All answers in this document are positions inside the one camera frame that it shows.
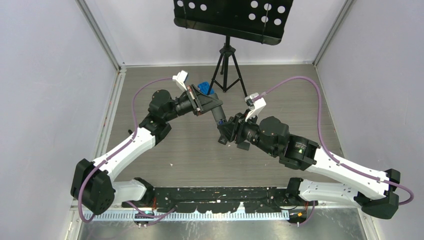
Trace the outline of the black battery cover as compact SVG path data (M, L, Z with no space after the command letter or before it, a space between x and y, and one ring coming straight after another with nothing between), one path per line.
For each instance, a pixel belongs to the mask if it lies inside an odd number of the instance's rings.
M248 151L250 149L250 145L251 144L249 142L244 142L243 141L243 142L238 143L236 147L238 149Z

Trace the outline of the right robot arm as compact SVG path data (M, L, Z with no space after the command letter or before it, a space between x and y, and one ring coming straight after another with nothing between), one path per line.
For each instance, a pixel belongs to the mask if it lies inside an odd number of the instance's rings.
M242 149L255 146L292 170L326 176L334 183L317 182L292 177L285 190L291 205L301 202L334 202L361 209L375 218L389 220L399 209L399 196L395 193L400 172L361 167L326 151L322 145L305 137L291 134L289 126L274 116L247 119L237 113L229 119L216 119L221 142L235 142Z

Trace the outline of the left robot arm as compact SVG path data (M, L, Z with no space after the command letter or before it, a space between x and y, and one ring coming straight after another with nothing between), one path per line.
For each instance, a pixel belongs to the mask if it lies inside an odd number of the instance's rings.
M101 215L110 206L123 202L148 207L155 197L154 187L140 177L116 181L117 176L168 135L172 129L170 121L187 113L201 116L212 112L216 123L222 123L222 104L217 94L205 95L194 85L188 86L176 98L165 89L155 91L148 114L136 123L128 138L94 160L84 158L77 163L70 194L77 200L79 215L84 216L83 208L93 216Z

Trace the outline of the plain black remote control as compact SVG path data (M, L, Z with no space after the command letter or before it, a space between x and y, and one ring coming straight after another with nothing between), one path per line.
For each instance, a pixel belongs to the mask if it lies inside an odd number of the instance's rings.
M211 112L212 112L212 115L213 115L213 118L214 118L215 122L217 123L217 121L218 121L218 120L220 120L220 119L226 119L226 122L227 122L227 117L226 117L225 112L224 112L224 109L223 109L223 107L222 107L222 105L223 105L223 101L219 99L219 97L218 97L218 95L217 95L216 93L211 94L211 95L210 95L210 97L212 97L213 99L215 99L215 100L217 100L218 102L220 102L220 105L219 105L219 106L214 107L214 108L211 110ZM222 127L222 125L217 126L217 129L218 129L219 131L221 131L221 130L222 130L222 128L223 128L223 127Z

